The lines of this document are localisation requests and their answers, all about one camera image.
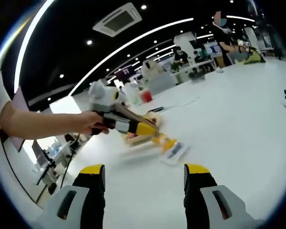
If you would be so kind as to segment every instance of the yellow and white device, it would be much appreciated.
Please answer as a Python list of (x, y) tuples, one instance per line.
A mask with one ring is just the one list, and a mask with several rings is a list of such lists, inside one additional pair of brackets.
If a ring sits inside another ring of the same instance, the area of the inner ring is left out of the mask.
[(137, 135), (158, 135), (159, 127), (127, 109), (125, 95), (115, 87), (105, 86), (100, 80), (93, 82), (89, 89), (90, 110), (104, 117), (103, 125), (120, 133)]

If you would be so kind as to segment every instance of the black shirt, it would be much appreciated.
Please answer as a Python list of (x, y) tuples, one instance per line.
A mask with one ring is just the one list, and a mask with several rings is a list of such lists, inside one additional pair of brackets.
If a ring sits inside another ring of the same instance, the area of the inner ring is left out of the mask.
[(222, 53), (227, 53), (228, 51), (224, 50), (219, 42), (224, 42), (226, 45), (231, 45), (231, 38), (229, 34), (225, 34), (220, 28), (213, 25), (213, 34), (214, 38), (217, 40), (217, 43), (221, 49)]
[(183, 63), (189, 63), (189, 61), (188, 61), (188, 55), (186, 54), (186, 52), (183, 52), (182, 51), (182, 54), (178, 54), (177, 52), (176, 52), (176, 54), (175, 54), (175, 60), (176, 61), (179, 61), (179, 60), (181, 60), (182, 59), (182, 62)]

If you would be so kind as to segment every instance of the red container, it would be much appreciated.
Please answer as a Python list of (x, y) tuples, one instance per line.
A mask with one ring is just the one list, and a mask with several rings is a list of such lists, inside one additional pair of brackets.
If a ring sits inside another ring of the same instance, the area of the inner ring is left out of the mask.
[(152, 94), (149, 91), (141, 92), (141, 98), (144, 103), (148, 103), (153, 100)]

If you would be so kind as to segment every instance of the black cable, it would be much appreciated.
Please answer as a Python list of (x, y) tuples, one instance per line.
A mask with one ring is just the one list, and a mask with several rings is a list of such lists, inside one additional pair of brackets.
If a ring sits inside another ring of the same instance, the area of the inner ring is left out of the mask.
[[(77, 135), (77, 138), (76, 138), (75, 142), (78, 141), (78, 139), (80, 138), (80, 135), (81, 135), (81, 134), (78, 134), (78, 135)], [(72, 157), (73, 157), (74, 154), (75, 154), (75, 150), (73, 149), (73, 150), (71, 150), (71, 157), (70, 157), (70, 160), (69, 160), (69, 162), (68, 162), (68, 164), (67, 164), (66, 171), (65, 171), (65, 173), (63, 174), (63, 177), (62, 177), (62, 180), (61, 180), (61, 187), (60, 187), (60, 189), (62, 188), (63, 181), (65, 180), (65, 177), (66, 177), (66, 174), (67, 174), (69, 165), (70, 165), (70, 163), (71, 163), (71, 161), (72, 161)]]

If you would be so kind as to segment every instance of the black ceiling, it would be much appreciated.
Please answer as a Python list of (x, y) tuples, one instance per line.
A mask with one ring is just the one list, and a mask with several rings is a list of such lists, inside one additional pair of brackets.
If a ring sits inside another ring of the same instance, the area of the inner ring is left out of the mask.
[[(29, 101), (66, 85), (76, 84), (114, 50), (159, 26), (194, 18), (194, 21), (157, 31), (128, 46), (94, 71), (76, 93), (87, 88), (90, 82), (103, 78), (107, 74), (107, 68), (113, 70), (124, 63), (129, 59), (127, 54), (133, 57), (154, 46), (154, 40), (161, 43), (173, 39), (174, 36), (180, 34), (180, 30), (194, 31), (197, 36), (208, 34), (208, 26), (212, 23), (211, 17), (216, 10), (225, 10), (230, 15), (250, 17), (247, 13), (245, 0), (235, 0), (234, 3), (230, 3), (230, 0), (194, 0), (189, 2), (138, 0), (132, 2), (143, 19), (138, 24), (113, 38), (92, 30), (96, 22), (127, 2), (121, 0), (97, 1), (96, 4), (96, 1), (92, 0), (56, 0), (39, 21), (24, 55), (20, 85), (26, 100)], [(143, 4), (147, 5), (147, 9), (141, 9)], [(228, 26), (236, 28), (236, 31), (241, 31), (244, 24), (250, 25), (252, 22), (238, 19), (228, 20)], [(92, 40), (93, 45), (88, 46), (87, 40)], [(173, 41), (167, 42), (160, 45), (159, 49), (172, 44)], [(139, 56), (139, 60), (143, 60), (153, 52), (155, 50), (151, 49)], [(8, 61), (5, 61), (2, 67), (3, 75), (5, 73), (8, 75), (8, 79), (5, 78), (4, 83), (8, 84), (9, 93), (12, 93), (17, 56), (17, 52), (9, 52), (6, 58)], [(64, 74), (62, 79), (59, 78), (60, 74)], [(51, 102), (66, 96), (70, 90), (71, 88), (51, 96)], [(46, 98), (36, 103), (33, 109), (40, 109), (45, 104), (48, 104)]]

